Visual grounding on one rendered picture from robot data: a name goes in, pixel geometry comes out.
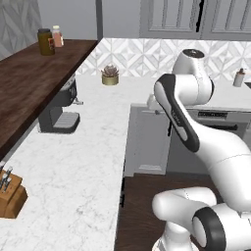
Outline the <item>white bottle with dark cap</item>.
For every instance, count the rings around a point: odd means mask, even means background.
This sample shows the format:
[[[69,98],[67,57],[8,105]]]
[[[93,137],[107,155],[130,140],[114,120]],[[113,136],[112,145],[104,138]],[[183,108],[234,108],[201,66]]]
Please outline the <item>white bottle with dark cap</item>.
[[[244,80],[244,77],[245,77],[245,71],[243,69],[240,69],[235,74],[235,77],[234,77],[234,80],[233,80],[233,86],[234,87],[240,87],[241,84],[242,84],[242,81]]]

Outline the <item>pink shaker bottle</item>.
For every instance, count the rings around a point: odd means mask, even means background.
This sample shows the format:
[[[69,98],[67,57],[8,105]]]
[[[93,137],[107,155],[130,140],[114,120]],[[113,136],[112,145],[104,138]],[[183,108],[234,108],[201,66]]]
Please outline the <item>pink shaker bottle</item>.
[[[58,48],[63,47],[64,46],[64,38],[61,33],[60,27],[58,25],[53,26],[52,34],[53,34],[55,46]]]

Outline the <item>grey wall cupboards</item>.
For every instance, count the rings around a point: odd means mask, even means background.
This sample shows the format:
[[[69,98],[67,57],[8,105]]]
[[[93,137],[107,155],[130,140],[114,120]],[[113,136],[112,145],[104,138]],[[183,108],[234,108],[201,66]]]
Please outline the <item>grey wall cupboards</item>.
[[[251,0],[141,0],[139,37],[251,41]]]

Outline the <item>dark olive jar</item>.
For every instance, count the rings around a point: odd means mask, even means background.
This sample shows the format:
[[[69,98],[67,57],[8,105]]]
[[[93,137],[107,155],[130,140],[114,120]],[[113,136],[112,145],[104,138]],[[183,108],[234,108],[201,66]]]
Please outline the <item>dark olive jar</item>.
[[[55,54],[54,38],[49,28],[40,28],[37,32],[37,39],[40,54],[42,56],[51,56]]]

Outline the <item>grey drawer front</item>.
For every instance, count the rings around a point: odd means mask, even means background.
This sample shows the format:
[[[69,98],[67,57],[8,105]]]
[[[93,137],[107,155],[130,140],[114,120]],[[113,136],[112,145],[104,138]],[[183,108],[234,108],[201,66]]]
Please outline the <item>grey drawer front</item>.
[[[144,112],[144,113],[150,113],[150,114],[154,114],[154,115],[164,114],[163,110],[150,109],[145,104],[131,104],[130,105],[130,111],[133,112],[133,113],[135,113],[135,114],[140,114],[142,112]]]

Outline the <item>grey cupboard door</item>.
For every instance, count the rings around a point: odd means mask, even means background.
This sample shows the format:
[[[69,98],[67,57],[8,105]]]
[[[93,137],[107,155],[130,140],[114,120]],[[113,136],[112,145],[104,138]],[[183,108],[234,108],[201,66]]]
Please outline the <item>grey cupboard door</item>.
[[[166,173],[170,145],[168,127],[169,121],[164,113],[136,113],[127,134],[125,176]]]

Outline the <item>grey handled knife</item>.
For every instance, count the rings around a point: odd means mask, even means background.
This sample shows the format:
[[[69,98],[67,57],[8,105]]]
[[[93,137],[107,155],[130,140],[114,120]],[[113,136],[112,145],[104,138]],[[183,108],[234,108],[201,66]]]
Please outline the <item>grey handled knife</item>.
[[[3,185],[2,185],[4,187],[2,193],[6,192],[11,180],[12,180],[11,177],[5,178],[5,180],[3,181]]]
[[[11,171],[13,170],[13,167],[9,167],[8,170],[5,172],[5,178],[4,178],[4,182],[7,182],[7,179],[10,176]]]

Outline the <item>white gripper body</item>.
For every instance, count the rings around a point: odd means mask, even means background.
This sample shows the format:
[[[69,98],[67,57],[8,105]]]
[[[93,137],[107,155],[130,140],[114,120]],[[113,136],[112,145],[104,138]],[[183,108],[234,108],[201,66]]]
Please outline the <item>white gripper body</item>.
[[[159,103],[157,102],[157,100],[153,94],[149,95],[146,104],[147,104],[148,109],[151,111],[155,111],[155,110],[161,111],[162,110],[162,107],[159,105]]]

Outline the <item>wooden knife block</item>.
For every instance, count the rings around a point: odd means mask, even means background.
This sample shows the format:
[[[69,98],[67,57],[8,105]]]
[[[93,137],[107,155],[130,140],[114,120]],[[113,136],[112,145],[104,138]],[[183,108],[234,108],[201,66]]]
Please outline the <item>wooden knife block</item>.
[[[6,192],[2,193],[5,176],[5,171],[2,171],[0,178],[0,218],[15,219],[27,199],[27,193],[22,186],[23,179],[12,174],[9,176],[12,180]]]

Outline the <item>dark grey coffee machine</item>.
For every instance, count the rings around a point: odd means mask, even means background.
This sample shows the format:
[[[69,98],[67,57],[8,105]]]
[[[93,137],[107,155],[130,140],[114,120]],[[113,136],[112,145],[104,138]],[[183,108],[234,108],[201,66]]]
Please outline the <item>dark grey coffee machine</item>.
[[[83,104],[77,99],[75,75],[67,80],[38,116],[38,131],[42,133],[73,133],[80,122],[79,113],[63,111],[64,107],[69,107],[72,104]]]

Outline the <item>succulent in gold pot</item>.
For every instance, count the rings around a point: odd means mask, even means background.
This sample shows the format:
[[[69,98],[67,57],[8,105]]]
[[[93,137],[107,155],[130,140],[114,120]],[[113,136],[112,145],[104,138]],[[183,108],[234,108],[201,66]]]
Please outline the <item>succulent in gold pot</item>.
[[[102,71],[102,83],[104,85],[117,85],[119,83],[119,70],[113,66],[108,65]]]

